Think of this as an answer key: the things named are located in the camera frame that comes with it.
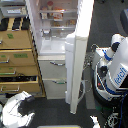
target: drawer handle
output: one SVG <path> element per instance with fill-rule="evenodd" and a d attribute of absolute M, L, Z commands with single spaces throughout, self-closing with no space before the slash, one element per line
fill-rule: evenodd
<path fill-rule="evenodd" d="M 2 40 L 0 40 L 0 44 L 2 44 Z"/>
<path fill-rule="evenodd" d="M 8 62 L 9 62 L 9 59 L 7 59 L 7 61 L 0 61 L 0 64 L 8 63 Z"/>
<path fill-rule="evenodd" d="M 1 92 L 18 92 L 20 87 L 18 86 L 17 90 L 4 90 L 4 86 L 1 87 Z"/>
<path fill-rule="evenodd" d="M 64 66 L 65 65 L 65 64 L 57 64 L 57 63 L 55 63 L 53 61 L 50 61 L 50 64 L 54 64 L 54 65 L 57 65 L 57 66 Z"/>
<path fill-rule="evenodd" d="M 56 84 L 65 84 L 65 83 L 67 83 L 67 81 L 63 81 L 63 82 L 61 82 L 61 81 L 52 81 L 52 82 L 54 82 Z"/>
<path fill-rule="evenodd" d="M 7 72 L 7 73 L 0 73 L 0 75 L 15 75 L 16 71 L 14 72 Z"/>

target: wooden cabinet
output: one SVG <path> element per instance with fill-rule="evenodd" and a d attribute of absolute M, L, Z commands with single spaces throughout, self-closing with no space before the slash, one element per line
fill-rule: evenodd
<path fill-rule="evenodd" d="M 44 97 L 31 32 L 21 30 L 21 25 L 18 31 L 12 31 L 13 22 L 14 19 L 10 18 L 8 29 L 0 31 L 0 93 L 15 94 L 26 91 Z"/>

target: cabinet drawer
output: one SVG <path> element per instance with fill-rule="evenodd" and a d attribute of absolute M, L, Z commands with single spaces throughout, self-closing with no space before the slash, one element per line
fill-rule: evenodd
<path fill-rule="evenodd" d="M 55 83 L 52 80 L 44 80 L 44 87 L 47 99 L 64 99 L 67 84 Z"/>
<path fill-rule="evenodd" d="M 13 77 L 13 76 L 36 76 L 38 75 L 37 67 L 24 66 L 24 67 L 0 67 L 0 77 Z"/>
<path fill-rule="evenodd" d="M 2 31 L 0 32 L 0 49 L 31 48 L 28 31 Z"/>
<path fill-rule="evenodd" d="M 0 66 L 35 65 L 31 49 L 0 50 Z"/>
<path fill-rule="evenodd" d="M 36 81 L 0 82 L 0 93 L 40 92 L 38 78 Z"/>
<path fill-rule="evenodd" d="M 39 60 L 39 65 L 43 79 L 66 78 L 65 60 Z"/>

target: floor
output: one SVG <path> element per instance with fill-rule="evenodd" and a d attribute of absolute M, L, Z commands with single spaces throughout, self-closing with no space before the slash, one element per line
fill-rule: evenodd
<path fill-rule="evenodd" d="M 99 47 L 108 47 L 111 45 L 111 37 L 115 33 L 126 36 L 121 23 L 120 13 L 128 7 L 128 1 L 121 3 L 120 0 L 95 0 L 94 11 L 90 36 L 88 39 L 87 54 L 90 53 L 91 46 L 97 44 Z M 90 68 L 85 69 L 84 79 L 91 81 Z M 106 119 L 101 114 L 101 106 L 93 97 L 91 84 L 86 87 L 86 96 L 78 105 L 75 115 L 70 113 L 70 106 L 65 100 L 46 100 L 45 98 L 36 98 L 29 106 L 35 110 L 35 116 L 30 124 L 30 128 L 37 128 L 45 125 L 79 125 L 82 128 L 92 128 L 93 122 L 91 115 L 97 116 L 101 128 L 103 128 Z"/>

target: white robot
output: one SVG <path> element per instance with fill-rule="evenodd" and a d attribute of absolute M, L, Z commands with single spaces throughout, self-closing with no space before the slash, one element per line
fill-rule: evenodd
<path fill-rule="evenodd" d="M 22 114 L 22 106 L 24 102 L 30 102 L 33 99 L 32 95 L 23 91 L 8 99 L 4 107 L 0 105 L 0 127 L 18 128 L 28 126 L 35 114 L 33 112 L 28 115 Z"/>
<path fill-rule="evenodd" d="M 111 47 L 96 48 L 92 69 L 95 94 L 114 104 L 128 91 L 128 37 L 115 34 Z"/>

